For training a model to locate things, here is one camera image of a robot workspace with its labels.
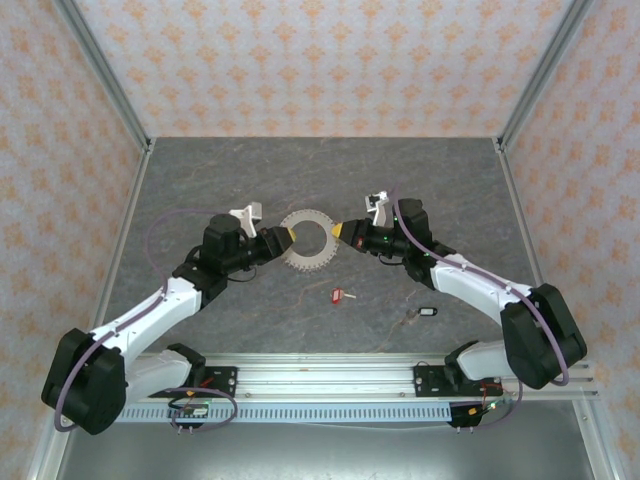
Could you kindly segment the silver keyring with many keys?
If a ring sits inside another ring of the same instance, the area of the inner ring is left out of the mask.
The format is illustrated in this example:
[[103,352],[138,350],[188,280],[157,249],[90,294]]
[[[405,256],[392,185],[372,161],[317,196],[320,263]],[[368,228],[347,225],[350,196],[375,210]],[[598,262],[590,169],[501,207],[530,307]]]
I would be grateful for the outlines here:
[[338,251],[338,240],[332,230],[336,223],[325,213],[314,209],[301,209],[290,213],[280,223],[281,227],[293,230],[302,222],[318,225],[324,234],[323,248],[312,256],[303,256],[290,247],[282,256],[284,263],[301,272],[312,272],[327,266]]

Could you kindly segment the black tag key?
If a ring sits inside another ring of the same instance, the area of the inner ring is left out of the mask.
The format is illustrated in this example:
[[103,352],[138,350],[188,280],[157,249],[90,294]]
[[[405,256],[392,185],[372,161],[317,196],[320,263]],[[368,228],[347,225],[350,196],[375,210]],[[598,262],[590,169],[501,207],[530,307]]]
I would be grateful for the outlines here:
[[419,319],[434,317],[438,314],[435,307],[420,307],[418,309],[409,309],[404,318],[400,321],[401,326],[414,325]]

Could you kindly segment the black mounting plate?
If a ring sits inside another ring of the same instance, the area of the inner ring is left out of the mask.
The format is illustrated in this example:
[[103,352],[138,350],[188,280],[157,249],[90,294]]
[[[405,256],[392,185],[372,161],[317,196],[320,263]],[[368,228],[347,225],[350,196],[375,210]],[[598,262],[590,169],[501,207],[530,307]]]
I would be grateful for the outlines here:
[[454,394],[453,385],[446,376],[444,366],[414,366],[413,385],[415,395],[419,398],[449,397]]
[[219,390],[232,397],[238,383],[239,369],[234,366],[206,366],[198,387]]

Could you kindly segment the grey metal panel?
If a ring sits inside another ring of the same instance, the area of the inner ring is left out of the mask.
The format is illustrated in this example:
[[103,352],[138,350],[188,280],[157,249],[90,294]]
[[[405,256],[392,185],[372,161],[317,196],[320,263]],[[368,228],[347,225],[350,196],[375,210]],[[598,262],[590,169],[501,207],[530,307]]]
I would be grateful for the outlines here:
[[72,434],[56,480],[595,480],[573,406],[525,402],[488,429],[247,424]]

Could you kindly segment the aluminium table edge rail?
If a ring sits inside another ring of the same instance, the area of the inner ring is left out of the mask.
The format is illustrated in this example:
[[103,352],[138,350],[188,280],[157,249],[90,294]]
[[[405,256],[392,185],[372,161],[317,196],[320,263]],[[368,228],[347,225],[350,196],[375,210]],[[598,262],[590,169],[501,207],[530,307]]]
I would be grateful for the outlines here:
[[[136,203],[155,144],[156,138],[152,137],[142,148],[139,161],[134,170],[134,176],[125,202],[125,209],[118,224],[116,242],[110,256],[106,276],[102,281],[99,296],[89,317],[88,326],[90,329],[101,326],[105,320]],[[38,438],[25,480],[55,480],[57,478],[69,435],[70,433],[61,433],[55,429],[54,410],[47,408],[43,429]]]
[[[533,278],[536,283],[541,283],[545,276],[535,252],[522,202],[508,163],[506,148],[497,137],[492,138],[492,143],[505,177]],[[616,452],[602,391],[595,383],[594,364],[582,362],[579,367],[590,374],[586,380],[573,380],[567,387],[545,387],[537,393],[529,390],[525,399],[570,401],[594,480],[629,480]]]

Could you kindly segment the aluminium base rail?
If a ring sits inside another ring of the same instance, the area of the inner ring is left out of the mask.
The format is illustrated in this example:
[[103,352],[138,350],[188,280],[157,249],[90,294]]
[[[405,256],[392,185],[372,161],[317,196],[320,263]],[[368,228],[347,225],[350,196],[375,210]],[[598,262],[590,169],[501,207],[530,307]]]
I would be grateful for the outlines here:
[[209,353],[206,360],[238,369],[236,398],[244,402],[408,402],[416,399],[414,366],[440,365],[444,355]]

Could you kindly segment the aluminium frame post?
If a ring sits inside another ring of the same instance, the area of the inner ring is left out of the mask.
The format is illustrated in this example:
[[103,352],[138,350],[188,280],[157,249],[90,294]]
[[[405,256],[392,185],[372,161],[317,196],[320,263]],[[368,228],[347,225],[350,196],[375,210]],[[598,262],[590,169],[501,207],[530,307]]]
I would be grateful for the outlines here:
[[494,139],[494,147],[498,154],[505,154],[515,141],[593,2],[594,0],[571,0],[569,8],[551,37],[503,132]]
[[87,22],[76,0],[52,0],[63,20],[68,25],[83,52],[84,57],[96,74],[104,91],[119,114],[124,126],[142,151],[147,151],[152,143],[145,131],[121,82],[111,67],[109,60]]

